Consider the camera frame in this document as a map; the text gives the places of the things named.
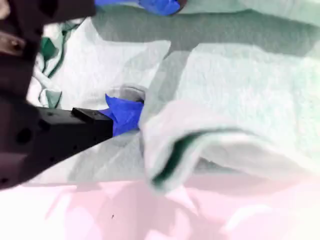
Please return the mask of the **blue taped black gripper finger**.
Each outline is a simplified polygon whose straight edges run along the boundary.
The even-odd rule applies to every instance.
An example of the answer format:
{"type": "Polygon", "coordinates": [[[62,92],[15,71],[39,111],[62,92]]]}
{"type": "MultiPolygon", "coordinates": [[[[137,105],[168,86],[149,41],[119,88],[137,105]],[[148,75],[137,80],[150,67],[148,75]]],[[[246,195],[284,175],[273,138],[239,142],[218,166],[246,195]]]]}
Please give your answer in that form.
{"type": "Polygon", "coordinates": [[[101,142],[136,130],[142,100],[106,96],[102,110],[38,109],[36,166],[51,167],[101,142]]]}
{"type": "Polygon", "coordinates": [[[43,23],[51,24],[93,16],[96,7],[132,4],[152,14],[170,16],[182,10],[186,3],[185,0],[43,0],[42,14],[43,23]]]}

